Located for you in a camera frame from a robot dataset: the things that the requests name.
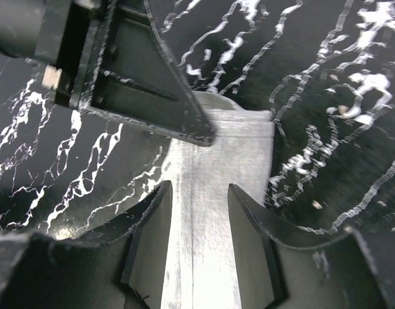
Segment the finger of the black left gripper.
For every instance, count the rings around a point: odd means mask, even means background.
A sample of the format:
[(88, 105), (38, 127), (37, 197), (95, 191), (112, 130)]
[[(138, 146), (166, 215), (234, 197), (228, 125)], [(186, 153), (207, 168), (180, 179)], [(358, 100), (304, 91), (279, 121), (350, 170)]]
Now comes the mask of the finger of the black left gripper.
[(210, 146), (215, 129), (150, 20), (147, 1), (93, 1), (77, 110)]

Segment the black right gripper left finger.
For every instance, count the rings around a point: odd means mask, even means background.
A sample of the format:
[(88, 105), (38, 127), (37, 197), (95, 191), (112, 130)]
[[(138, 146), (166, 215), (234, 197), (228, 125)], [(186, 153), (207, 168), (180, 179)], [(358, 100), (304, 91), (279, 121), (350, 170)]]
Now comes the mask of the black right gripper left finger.
[(159, 308), (172, 185), (76, 239), (0, 231), (0, 308)]

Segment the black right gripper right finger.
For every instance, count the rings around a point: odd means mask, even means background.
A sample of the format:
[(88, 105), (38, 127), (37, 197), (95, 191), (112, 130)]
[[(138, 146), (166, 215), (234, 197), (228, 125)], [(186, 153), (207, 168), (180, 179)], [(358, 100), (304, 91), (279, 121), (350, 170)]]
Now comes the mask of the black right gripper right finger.
[(228, 212), (243, 308), (395, 308), (395, 232), (312, 234), (233, 184)]

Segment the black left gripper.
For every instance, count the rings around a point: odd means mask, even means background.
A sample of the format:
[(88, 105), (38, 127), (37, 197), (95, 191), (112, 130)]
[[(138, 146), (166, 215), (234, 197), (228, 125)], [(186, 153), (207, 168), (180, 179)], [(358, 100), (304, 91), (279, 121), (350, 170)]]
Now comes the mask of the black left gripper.
[(100, 1), (0, 1), (0, 54), (34, 65), (58, 105), (77, 108)]

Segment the grey cloth napkin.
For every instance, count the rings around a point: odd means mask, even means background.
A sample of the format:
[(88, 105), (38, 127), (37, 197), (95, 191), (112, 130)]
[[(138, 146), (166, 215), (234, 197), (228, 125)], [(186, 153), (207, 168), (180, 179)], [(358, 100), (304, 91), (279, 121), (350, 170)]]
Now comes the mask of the grey cloth napkin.
[(204, 91), (196, 98), (216, 137), (208, 147), (173, 139), (162, 165), (172, 184), (172, 218), (161, 307), (240, 308), (228, 187), (263, 201), (275, 126), (267, 110)]

